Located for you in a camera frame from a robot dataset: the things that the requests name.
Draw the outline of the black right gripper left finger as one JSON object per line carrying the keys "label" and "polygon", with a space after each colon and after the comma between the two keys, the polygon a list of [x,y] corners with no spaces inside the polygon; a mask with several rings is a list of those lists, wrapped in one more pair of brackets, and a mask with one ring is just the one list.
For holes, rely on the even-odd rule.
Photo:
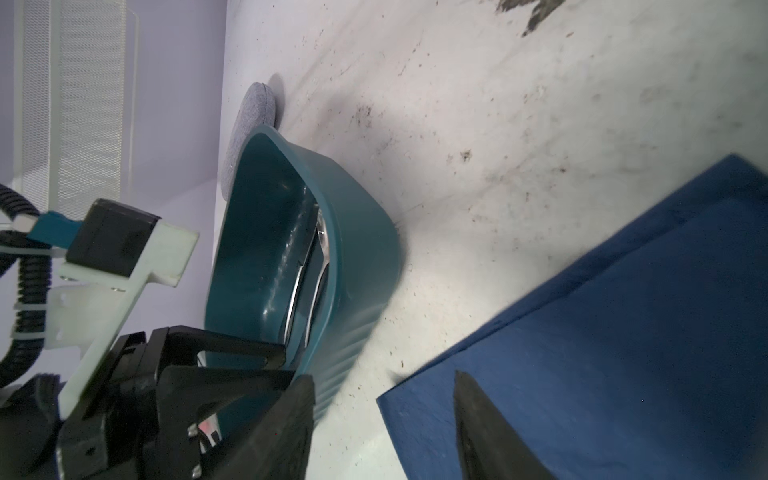
{"label": "black right gripper left finger", "polygon": [[314,429],[315,385],[301,375],[258,421],[214,447],[205,479],[304,479]]}

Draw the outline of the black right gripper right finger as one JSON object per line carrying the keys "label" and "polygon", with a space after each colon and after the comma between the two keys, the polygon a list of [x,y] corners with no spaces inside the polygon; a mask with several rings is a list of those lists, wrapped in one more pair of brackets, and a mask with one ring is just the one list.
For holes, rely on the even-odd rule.
{"label": "black right gripper right finger", "polygon": [[457,450],[464,479],[552,479],[469,373],[453,391]]}

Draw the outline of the teal plastic utensil tray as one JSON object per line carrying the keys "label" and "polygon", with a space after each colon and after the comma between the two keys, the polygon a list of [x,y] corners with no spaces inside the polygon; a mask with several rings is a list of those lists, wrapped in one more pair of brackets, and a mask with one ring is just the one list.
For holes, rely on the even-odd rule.
{"label": "teal plastic utensil tray", "polygon": [[259,126],[225,209],[204,325],[274,343],[315,383],[321,419],[399,282],[396,228],[334,160]]}

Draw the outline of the dark blue paper napkin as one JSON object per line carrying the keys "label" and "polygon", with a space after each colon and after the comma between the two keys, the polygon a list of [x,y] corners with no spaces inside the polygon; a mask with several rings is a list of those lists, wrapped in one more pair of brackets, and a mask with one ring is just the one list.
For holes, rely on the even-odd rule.
{"label": "dark blue paper napkin", "polygon": [[410,479],[461,477],[471,375],[559,479],[767,475],[767,176],[731,155],[379,397]]}

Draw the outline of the silver metal fork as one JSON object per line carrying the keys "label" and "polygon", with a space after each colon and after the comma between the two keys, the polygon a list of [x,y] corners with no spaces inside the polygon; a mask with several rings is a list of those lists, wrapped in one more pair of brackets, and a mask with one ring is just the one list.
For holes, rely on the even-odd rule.
{"label": "silver metal fork", "polygon": [[309,238],[304,239],[303,256],[296,267],[294,283],[289,295],[281,340],[286,346],[298,343],[300,350],[309,345],[310,335],[325,285],[330,264],[330,240],[327,222],[319,208],[313,210]]}

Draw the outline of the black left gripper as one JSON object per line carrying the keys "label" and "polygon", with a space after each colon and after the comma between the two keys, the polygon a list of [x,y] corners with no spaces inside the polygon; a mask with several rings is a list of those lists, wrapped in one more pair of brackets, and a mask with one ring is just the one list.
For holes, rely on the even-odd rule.
{"label": "black left gripper", "polygon": [[58,376],[1,405],[4,479],[205,479],[202,423],[244,397],[282,392],[284,346],[177,326],[120,337],[74,412]]}

